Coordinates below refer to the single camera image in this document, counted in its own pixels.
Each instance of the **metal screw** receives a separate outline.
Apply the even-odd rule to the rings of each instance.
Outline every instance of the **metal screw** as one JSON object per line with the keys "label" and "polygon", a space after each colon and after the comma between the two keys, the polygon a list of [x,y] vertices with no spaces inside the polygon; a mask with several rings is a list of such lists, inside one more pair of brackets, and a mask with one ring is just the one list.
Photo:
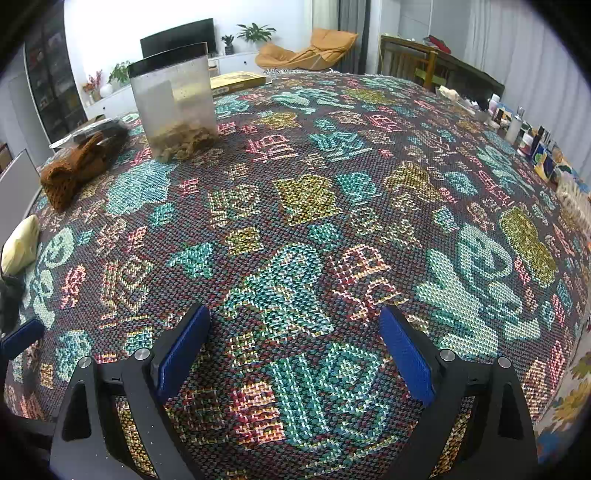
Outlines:
{"label": "metal screw", "polygon": [[150,350],[147,348],[139,348],[135,351],[134,357],[136,360],[145,360],[150,356]]}
{"label": "metal screw", "polygon": [[78,360],[78,366],[80,368],[86,368],[92,363],[92,358],[89,356],[83,356],[80,360]]}
{"label": "metal screw", "polygon": [[499,362],[499,365],[503,368],[509,368],[511,366],[511,360],[505,356],[500,356],[497,362]]}
{"label": "metal screw", "polygon": [[441,357],[441,360],[445,360],[446,362],[453,362],[456,359],[456,354],[447,348],[441,350],[439,356]]}

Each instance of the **black lid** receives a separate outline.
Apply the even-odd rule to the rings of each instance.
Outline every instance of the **black lid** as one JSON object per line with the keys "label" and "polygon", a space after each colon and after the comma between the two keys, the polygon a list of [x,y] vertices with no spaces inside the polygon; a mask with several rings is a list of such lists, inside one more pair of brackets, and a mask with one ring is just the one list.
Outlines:
{"label": "black lid", "polygon": [[129,78],[139,77],[145,73],[170,67],[177,63],[194,60],[204,55],[207,55],[207,43],[193,43],[184,47],[166,50],[132,63],[127,67],[127,73]]}

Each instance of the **white bottle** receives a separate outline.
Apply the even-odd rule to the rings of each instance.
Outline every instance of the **white bottle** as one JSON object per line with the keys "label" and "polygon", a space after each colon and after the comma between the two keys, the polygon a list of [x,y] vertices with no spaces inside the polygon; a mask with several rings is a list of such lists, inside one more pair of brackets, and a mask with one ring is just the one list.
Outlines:
{"label": "white bottle", "polygon": [[501,97],[499,97],[496,93],[493,93],[490,101],[488,102],[488,111],[493,118],[495,117],[496,105],[499,103],[499,100],[501,100]]}
{"label": "white bottle", "polygon": [[511,124],[509,125],[509,130],[505,135],[505,140],[508,141],[511,145],[517,139],[517,135],[519,134],[519,130],[521,130],[521,125],[523,124],[523,114],[525,113],[525,108],[520,106],[517,109],[517,113],[513,115],[513,119],[511,120]]}

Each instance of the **woven tablecloth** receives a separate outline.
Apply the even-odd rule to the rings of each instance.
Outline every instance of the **woven tablecloth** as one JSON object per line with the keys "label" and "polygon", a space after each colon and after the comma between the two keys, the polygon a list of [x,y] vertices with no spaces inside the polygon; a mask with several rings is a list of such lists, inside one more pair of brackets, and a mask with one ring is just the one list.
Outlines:
{"label": "woven tablecloth", "polygon": [[37,200],[21,320],[47,331],[9,368],[15,413],[48,418],[80,357],[126,358],[201,301],[208,341],[166,408],[208,478],[379,478],[422,411],[379,335],[386,303],[463,359],[509,357],[540,418],[583,331],[588,253],[509,144],[382,76],[280,74],[216,112],[216,145],[170,164],[127,115],[125,149],[66,213]]}

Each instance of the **yellow cloth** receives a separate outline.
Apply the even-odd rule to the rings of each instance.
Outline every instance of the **yellow cloth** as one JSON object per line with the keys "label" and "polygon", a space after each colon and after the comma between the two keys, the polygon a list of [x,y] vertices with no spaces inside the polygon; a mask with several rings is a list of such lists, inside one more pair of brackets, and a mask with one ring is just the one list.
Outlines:
{"label": "yellow cloth", "polygon": [[37,257],[39,219],[37,215],[25,218],[14,229],[2,250],[2,270],[16,275]]}

